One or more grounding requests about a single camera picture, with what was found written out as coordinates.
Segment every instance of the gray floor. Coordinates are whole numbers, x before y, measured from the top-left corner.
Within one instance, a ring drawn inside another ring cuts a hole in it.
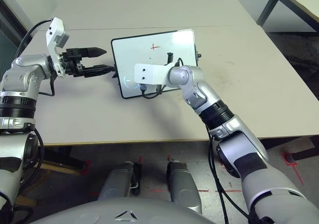
[[[298,56],[310,62],[292,61],[293,67],[304,80],[316,84],[314,74],[318,67],[318,38],[302,38],[294,35],[270,34],[271,39],[287,57]],[[318,87],[313,85],[313,92]],[[287,166],[282,158],[285,152],[297,152],[313,147],[307,137],[299,138],[269,150],[270,163],[285,173],[300,190],[319,207],[319,157],[301,160],[293,168]],[[166,185],[167,157],[186,162],[197,187],[203,204],[203,214],[216,223],[224,223],[220,201],[207,162],[207,142],[187,143],[141,143],[106,144],[74,147],[72,157],[91,160],[89,173],[72,176],[50,171],[40,171],[36,178],[39,183],[26,192],[26,196],[37,199],[38,205],[30,221],[52,213],[87,203],[97,199],[99,190],[112,168],[124,161],[143,160],[141,196],[169,200]],[[216,162],[219,179],[229,195],[246,210],[242,197],[240,180],[231,177],[219,162]],[[245,220],[227,201],[226,208],[231,224],[244,224]]]

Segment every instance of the metal table leg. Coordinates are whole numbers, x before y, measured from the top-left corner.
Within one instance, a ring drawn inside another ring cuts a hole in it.
[[[295,140],[298,137],[286,137],[286,138],[264,138],[261,141],[261,143],[263,144],[263,146],[265,147],[265,149],[270,149],[273,147],[277,147],[281,144],[287,143],[289,141]]]
[[[277,4],[278,0],[269,0],[260,14],[256,23],[260,26],[263,26],[267,18],[269,17],[270,13],[273,11],[275,5]]]
[[[318,156],[319,155],[319,135],[313,136],[310,139],[315,146],[314,148],[310,148],[297,153],[287,153],[285,155],[286,160],[290,163],[294,163],[298,160]]]
[[[316,32],[319,32],[319,23],[314,20],[311,16],[309,16],[305,11],[299,8],[296,4],[294,4],[290,0],[279,0],[286,7],[288,7],[291,11],[293,11],[298,17],[300,17],[304,22],[306,22],[309,26],[311,26]]]

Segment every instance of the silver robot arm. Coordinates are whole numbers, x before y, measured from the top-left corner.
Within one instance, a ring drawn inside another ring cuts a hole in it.
[[[32,167],[37,160],[34,113],[42,80],[51,80],[51,96],[54,96],[56,77],[66,74],[93,77],[114,71],[114,67],[107,65],[85,68],[80,63],[82,57],[106,53],[100,48],[73,48],[58,54],[56,48],[63,48],[68,38],[62,20],[54,18],[46,32],[50,56],[18,57],[3,76],[0,89],[0,222],[12,220],[23,170]]]
[[[170,63],[159,72],[162,66],[152,66],[137,64],[135,81],[181,88],[186,103],[200,116],[212,137],[220,141],[216,151],[227,171],[241,178],[250,213],[276,224],[319,222],[319,210],[282,172],[268,163],[262,143],[205,82],[200,68],[175,67]],[[157,70],[157,77],[147,75],[149,68]]]

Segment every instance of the table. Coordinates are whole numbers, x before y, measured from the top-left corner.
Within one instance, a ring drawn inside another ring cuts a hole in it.
[[[277,4],[277,1],[281,1],[315,31],[319,32],[318,0],[269,0],[256,22],[258,25],[262,26],[265,23],[268,16]]]
[[[207,82],[256,136],[319,133],[319,102],[237,0],[125,0],[127,6],[118,0],[80,1],[66,0],[52,16],[69,27],[65,48],[97,46],[108,51],[83,59],[83,65],[113,65],[113,38],[193,28]],[[103,8],[103,2],[113,6]],[[72,13],[76,7],[85,19]],[[43,30],[23,54],[47,53]],[[111,76],[57,79],[55,97],[39,96],[36,126],[46,145],[208,139],[180,91],[154,100],[124,100],[118,80]],[[49,91],[48,81],[42,82],[41,91]]]

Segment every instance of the black cable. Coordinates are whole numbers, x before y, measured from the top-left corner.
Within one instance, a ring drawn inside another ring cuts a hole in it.
[[[22,49],[22,47],[23,47],[23,44],[24,44],[25,41],[28,39],[28,37],[31,35],[31,33],[32,33],[38,26],[40,26],[41,24],[44,24],[44,23],[49,22],[49,21],[52,21],[52,20],[53,20],[53,19],[44,20],[44,21],[41,21],[41,22],[37,23],[36,25],[34,25],[33,28],[31,28],[31,29],[26,33],[26,35],[24,36],[24,38],[22,39],[22,41],[21,41],[21,43],[20,43],[20,45],[19,45],[19,47],[18,47],[18,49],[17,49],[17,51],[16,51],[16,53],[15,53],[15,57],[14,57],[14,58],[17,58],[17,57],[20,55],[21,49]]]
[[[177,60],[177,62],[176,63],[178,63],[179,64],[179,62],[181,62],[181,65],[183,66],[184,65],[184,63],[183,63],[183,60],[179,57],[179,59]]]
[[[222,187],[221,183],[219,182],[219,179],[217,177],[217,173],[216,173],[216,168],[215,168],[215,163],[214,163],[214,154],[213,154],[213,146],[212,146],[212,137],[209,133],[209,130],[208,128],[206,127],[207,129],[207,133],[208,133],[208,136],[209,136],[209,153],[208,153],[208,162],[209,162],[209,167],[210,167],[210,170],[214,176],[214,179],[215,179],[215,183],[216,183],[216,187],[217,187],[217,190],[220,189],[221,193],[228,199],[228,201],[231,203],[231,205],[234,206],[234,208],[237,209],[237,211],[239,211],[244,217],[246,217],[247,219],[249,218],[248,214],[245,213],[231,198],[230,196],[228,196],[228,194],[226,193],[226,191],[224,190],[224,188]]]
[[[37,167],[35,168],[34,172],[32,173],[32,175],[25,181],[25,183],[20,187],[18,195],[20,195],[25,188],[30,184],[30,182],[32,181],[32,179],[36,176],[36,174],[39,172],[39,169],[43,163],[43,159],[44,159],[44,144],[43,144],[43,140],[41,138],[40,133],[38,132],[38,130],[35,128],[34,132],[36,134],[36,136],[39,139],[39,143],[40,143],[40,160],[38,162]]]
[[[20,211],[27,212],[26,217],[20,221],[17,221],[15,224],[25,224],[31,218],[31,216],[33,214],[33,209],[30,207],[26,207],[26,206],[15,207],[15,208],[13,208],[13,210],[14,210],[14,212],[20,212]]]
[[[225,220],[225,224],[228,224],[228,216],[227,216],[227,211],[226,211],[226,207],[225,207],[225,202],[223,199],[223,195],[222,195],[222,186],[220,185],[220,182],[218,180],[217,177],[217,173],[216,173],[216,168],[215,168],[215,163],[214,163],[214,158],[213,158],[213,143],[212,143],[212,139],[209,139],[209,148],[208,148],[208,164],[209,164],[209,168],[211,173],[213,174],[214,180],[215,180],[215,184],[217,187],[217,192],[219,194],[219,198],[220,198],[220,203],[223,209],[223,213],[224,213],[224,220]]]
[[[49,93],[45,93],[45,92],[39,92],[39,95],[44,95],[44,96],[55,96],[55,90],[54,90],[54,80],[56,77],[53,77],[53,75],[51,75],[50,78],[50,88],[51,88],[51,94]]]
[[[166,87],[166,85],[163,85],[163,87],[162,87],[162,89],[160,90],[160,91],[158,91],[155,95],[153,95],[153,96],[146,96],[145,95],[145,90],[142,90],[142,96],[145,98],[145,99],[154,99],[155,97],[157,97],[157,96],[159,96],[162,92],[163,92],[163,90],[164,90],[164,88]]]

